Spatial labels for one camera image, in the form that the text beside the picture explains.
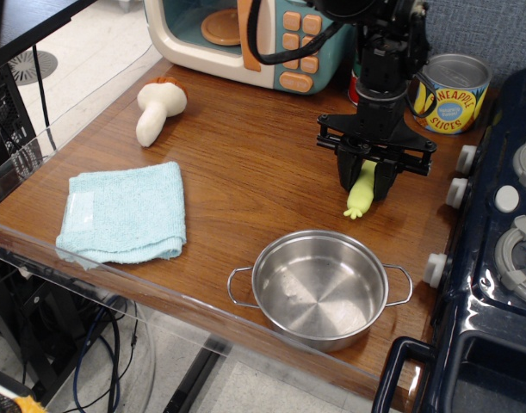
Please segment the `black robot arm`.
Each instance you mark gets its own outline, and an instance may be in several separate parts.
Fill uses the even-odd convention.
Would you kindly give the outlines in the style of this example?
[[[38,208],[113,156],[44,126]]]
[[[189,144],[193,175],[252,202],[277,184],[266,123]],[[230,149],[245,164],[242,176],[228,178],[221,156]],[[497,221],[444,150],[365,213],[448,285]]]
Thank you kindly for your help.
[[[339,181],[351,190],[366,161],[376,164],[374,199],[384,200],[403,171],[426,176],[436,144],[405,122],[412,108],[408,89],[423,75],[430,44],[424,1],[317,1],[315,9],[330,20],[357,29],[355,114],[322,114],[318,144],[337,156]]]

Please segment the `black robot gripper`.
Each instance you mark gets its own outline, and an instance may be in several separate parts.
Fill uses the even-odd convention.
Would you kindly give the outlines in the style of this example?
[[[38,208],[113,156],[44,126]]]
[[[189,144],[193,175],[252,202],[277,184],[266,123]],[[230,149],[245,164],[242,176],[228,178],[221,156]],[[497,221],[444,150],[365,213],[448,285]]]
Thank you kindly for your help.
[[[359,81],[355,114],[322,114],[317,145],[337,152],[339,182],[350,191],[358,179],[363,158],[377,162],[374,200],[385,200],[398,171],[421,176],[430,173],[436,144],[405,123],[409,83],[392,90],[370,89]]]

